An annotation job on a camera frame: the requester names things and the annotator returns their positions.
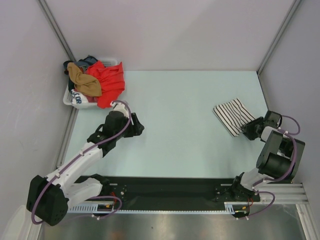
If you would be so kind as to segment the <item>black white striped tank top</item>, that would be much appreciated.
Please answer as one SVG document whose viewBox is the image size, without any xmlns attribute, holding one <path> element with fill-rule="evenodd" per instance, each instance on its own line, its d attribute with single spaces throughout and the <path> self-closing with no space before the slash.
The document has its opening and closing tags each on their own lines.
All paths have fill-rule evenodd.
<svg viewBox="0 0 320 240">
<path fill-rule="evenodd" d="M 212 111 L 232 137 L 238 137 L 242 127 L 256 119 L 239 98 L 217 104 Z"/>
</svg>

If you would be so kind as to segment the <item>tan brown garment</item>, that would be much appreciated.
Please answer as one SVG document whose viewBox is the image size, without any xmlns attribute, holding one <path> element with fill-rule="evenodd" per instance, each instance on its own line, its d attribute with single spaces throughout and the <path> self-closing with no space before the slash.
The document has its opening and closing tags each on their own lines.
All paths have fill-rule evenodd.
<svg viewBox="0 0 320 240">
<path fill-rule="evenodd" d="M 90 97 L 101 97 L 102 88 L 97 78 L 83 73 L 82 70 L 73 62 L 67 64 L 67 71 L 70 80 L 74 83 L 74 88 Z"/>
</svg>

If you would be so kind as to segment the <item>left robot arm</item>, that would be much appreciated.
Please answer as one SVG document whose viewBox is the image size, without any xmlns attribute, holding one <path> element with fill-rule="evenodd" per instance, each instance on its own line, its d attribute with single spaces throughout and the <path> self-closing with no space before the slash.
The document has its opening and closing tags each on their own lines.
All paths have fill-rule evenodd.
<svg viewBox="0 0 320 240">
<path fill-rule="evenodd" d="M 93 174 L 81 183 L 76 180 L 115 148 L 118 140 L 140 136 L 144 129 L 136 113 L 112 110 L 70 162 L 45 177 L 37 175 L 31 180 L 26 203 L 31 222 L 55 226 L 70 208 L 86 200 L 112 199 L 118 205 L 112 207 L 113 212 L 120 210 L 123 201 L 111 193 L 108 179 Z"/>
</svg>

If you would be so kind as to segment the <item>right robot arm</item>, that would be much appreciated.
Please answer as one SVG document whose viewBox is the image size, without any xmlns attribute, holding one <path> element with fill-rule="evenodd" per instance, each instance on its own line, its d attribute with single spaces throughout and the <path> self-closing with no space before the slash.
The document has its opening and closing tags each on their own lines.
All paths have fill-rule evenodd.
<svg viewBox="0 0 320 240">
<path fill-rule="evenodd" d="M 267 111 L 241 127 L 248 140 L 260 139 L 264 146 L 251 171 L 236 176 L 230 187 L 231 196 L 242 201 L 253 197 L 268 183 L 291 181 L 299 168 L 305 142 L 295 139 L 301 126 L 291 116 Z"/>
</svg>

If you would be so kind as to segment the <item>red garment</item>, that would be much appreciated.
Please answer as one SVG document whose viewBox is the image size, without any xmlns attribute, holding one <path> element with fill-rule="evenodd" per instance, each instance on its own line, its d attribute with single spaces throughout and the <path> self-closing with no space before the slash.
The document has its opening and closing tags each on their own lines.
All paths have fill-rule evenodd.
<svg viewBox="0 0 320 240">
<path fill-rule="evenodd" d="M 88 68 L 87 74 L 95 77 L 101 86 L 102 95 L 97 98 L 97 106 L 105 109 L 110 108 L 113 101 L 125 90 L 125 78 L 123 63 L 105 67 L 101 61 Z"/>
</svg>

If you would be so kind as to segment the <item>white plastic laundry basket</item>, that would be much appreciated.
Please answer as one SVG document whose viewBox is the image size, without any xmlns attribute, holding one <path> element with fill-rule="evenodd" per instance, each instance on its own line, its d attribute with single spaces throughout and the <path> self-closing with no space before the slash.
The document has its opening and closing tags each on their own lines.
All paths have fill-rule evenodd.
<svg viewBox="0 0 320 240">
<path fill-rule="evenodd" d="M 101 58 L 100 61 L 104 64 L 105 67 L 111 67 L 118 65 L 118 61 L 114 58 L 105 57 Z M 76 103 L 76 100 L 73 101 L 73 95 L 69 91 L 69 85 L 66 85 L 65 93 L 63 96 L 63 103 L 67 106 L 72 106 L 76 109 L 87 109 L 87 108 L 96 108 L 97 102 L 83 102 L 82 103 Z"/>
</svg>

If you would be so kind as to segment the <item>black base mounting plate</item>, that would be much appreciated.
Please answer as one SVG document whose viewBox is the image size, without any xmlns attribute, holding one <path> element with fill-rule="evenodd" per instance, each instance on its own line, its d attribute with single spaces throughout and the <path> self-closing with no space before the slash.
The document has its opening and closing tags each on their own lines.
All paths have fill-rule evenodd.
<svg viewBox="0 0 320 240">
<path fill-rule="evenodd" d="M 225 202 L 259 203 L 263 197 L 276 199 L 273 192 L 257 193 L 232 178 L 116 177 L 99 176 L 101 196 L 114 194 L 122 211 L 204 212 L 224 210 Z"/>
</svg>

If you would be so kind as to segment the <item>dark blue garment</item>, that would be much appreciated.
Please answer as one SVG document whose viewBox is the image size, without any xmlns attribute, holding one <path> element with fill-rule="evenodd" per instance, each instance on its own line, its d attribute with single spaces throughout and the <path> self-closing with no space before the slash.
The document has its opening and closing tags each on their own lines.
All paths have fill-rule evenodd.
<svg viewBox="0 0 320 240">
<path fill-rule="evenodd" d="M 98 61 L 97 58 L 95 58 L 94 56 L 87 56 L 86 58 L 80 59 L 78 61 L 75 61 L 74 64 L 76 66 L 78 66 L 79 68 L 85 67 L 88 68 L 92 65 L 94 65 L 96 62 Z"/>
</svg>

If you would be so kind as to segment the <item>aluminium frame rail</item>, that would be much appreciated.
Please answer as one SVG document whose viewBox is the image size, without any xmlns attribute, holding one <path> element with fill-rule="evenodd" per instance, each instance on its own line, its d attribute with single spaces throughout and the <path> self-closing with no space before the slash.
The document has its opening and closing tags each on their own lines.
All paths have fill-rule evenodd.
<svg viewBox="0 0 320 240">
<path fill-rule="evenodd" d="M 308 204 L 308 197 L 306 195 L 302 183 L 291 184 L 267 184 L 259 189 L 259 204 L 269 204 L 273 200 L 273 193 L 275 196 L 274 204 L 278 205 L 295 205 L 295 204 Z"/>
</svg>

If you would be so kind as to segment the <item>right aluminium corner post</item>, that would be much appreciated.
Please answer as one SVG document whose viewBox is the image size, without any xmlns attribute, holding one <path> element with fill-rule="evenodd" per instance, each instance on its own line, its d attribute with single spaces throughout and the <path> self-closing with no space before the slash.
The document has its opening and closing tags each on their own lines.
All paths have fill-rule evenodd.
<svg viewBox="0 0 320 240">
<path fill-rule="evenodd" d="M 304 0 L 294 0 L 286 13 L 283 21 L 281 22 L 270 46 L 268 47 L 264 57 L 262 58 L 262 61 L 259 64 L 259 67 L 256 71 L 257 76 L 259 77 L 262 72 L 264 71 L 266 65 L 268 64 L 268 61 L 270 60 L 271 56 L 273 55 L 274 51 L 276 50 L 279 42 L 281 41 L 283 35 L 285 34 L 285 31 L 289 27 L 291 21 L 293 20 L 295 14 L 297 13 L 299 7 L 302 5 Z"/>
</svg>

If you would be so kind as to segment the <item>aluminium corner post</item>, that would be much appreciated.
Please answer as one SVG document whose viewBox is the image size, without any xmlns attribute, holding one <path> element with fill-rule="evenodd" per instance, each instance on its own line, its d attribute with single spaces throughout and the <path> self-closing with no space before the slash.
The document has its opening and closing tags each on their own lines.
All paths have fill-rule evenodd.
<svg viewBox="0 0 320 240">
<path fill-rule="evenodd" d="M 64 50 L 64 52 L 66 53 L 67 57 L 70 60 L 75 61 L 76 58 L 55 18 L 55 16 L 53 15 L 53 12 L 50 9 L 50 6 L 48 5 L 46 0 L 36 0 L 36 2 L 38 3 L 43 15 L 45 16 L 45 18 L 48 21 L 49 26 L 51 27 L 52 31 L 54 32 L 55 36 L 57 37 L 60 45 L 62 46 L 62 49 Z"/>
<path fill-rule="evenodd" d="M 304 0 L 294 0 L 286 13 L 283 21 L 281 22 L 270 46 L 268 47 L 264 57 L 262 58 L 262 61 L 259 64 L 259 67 L 256 71 L 257 76 L 259 77 L 262 72 L 264 71 L 266 65 L 268 64 L 268 61 L 270 60 L 271 56 L 273 55 L 274 51 L 276 50 L 279 42 L 281 41 L 283 35 L 285 34 L 285 31 L 289 27 L 291 21 L 293 20 L 295 14 L 297 13 L 299 7 L 302 5 Z"/>
</svg>

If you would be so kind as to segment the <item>left aluminium corner post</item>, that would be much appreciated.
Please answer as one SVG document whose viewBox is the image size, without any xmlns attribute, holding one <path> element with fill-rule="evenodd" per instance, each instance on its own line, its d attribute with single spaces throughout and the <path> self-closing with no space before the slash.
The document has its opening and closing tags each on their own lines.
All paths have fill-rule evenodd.
<svg viewBox="0 0 320 240">
<path fill-rule="evenodd" d="M 49 26 L 51 27 L 52 31 L 54 32 L 55 36 L 57 37 L 60 45 L 62 46 L 62 49 L 64 50 L 64 52 L 66 53 L 67 57 L 70 60 L 75 61 L 76 58 L 55 18 L 55 16 L 53 15 L 53 12 L 50 9 L 50 6 L 48 5 L 46 0 L 36 0 L 36 2 L 38 3 L 43 15 L 45 16 L 45 18 L 48 21 Z"/>
</svg>

